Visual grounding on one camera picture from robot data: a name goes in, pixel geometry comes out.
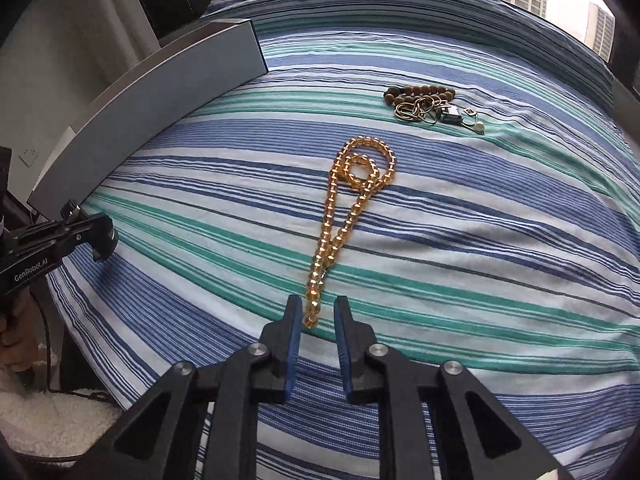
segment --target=wall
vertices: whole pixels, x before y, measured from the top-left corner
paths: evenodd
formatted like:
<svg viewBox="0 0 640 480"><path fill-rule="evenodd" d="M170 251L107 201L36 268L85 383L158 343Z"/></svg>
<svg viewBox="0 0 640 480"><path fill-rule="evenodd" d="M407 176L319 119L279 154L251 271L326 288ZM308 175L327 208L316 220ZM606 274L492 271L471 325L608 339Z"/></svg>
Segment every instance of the wall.
<svg viewBox="0 0 640 480"><path fill-rule="evenodd" d="M0 145L9 191L28 198L65 129L159 48L139 0L33 0L0 48ZM20 160L35 149L31 167Z"/></svg>

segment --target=screw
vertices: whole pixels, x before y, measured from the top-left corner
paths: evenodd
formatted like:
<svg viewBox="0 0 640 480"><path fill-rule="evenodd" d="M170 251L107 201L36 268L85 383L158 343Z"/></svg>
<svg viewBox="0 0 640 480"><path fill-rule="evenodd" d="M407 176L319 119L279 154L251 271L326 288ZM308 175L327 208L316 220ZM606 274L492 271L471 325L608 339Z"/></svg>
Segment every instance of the screw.
<svg viewBox="0 0 640 480"><path fill-rule="evenodd" d="M463 370L462 364L458 361L447 361L444 363L444 371L449 375L460 375Z"/></svg>
<svg viewBox="0 0 640 480"><path fill-rule="evenodd" d="M369 347L369 353L373 355L373 357L382 357L389 353L389 347L382 343L374 343Z"/></svg>
<svg viewBox="0 0 640 480"><path fill-rule="evenodd" d="M267 346L262 343L251 343L249 345L249 354L251 355L265 355L267 353Z"/></svg>
<svg viewBox="0 0 640 480"><path fill-rule="evenodd" d="M174 372L178 375L189 375L193 372L193 365L188 361L180 361L174 365Z"/></svg>

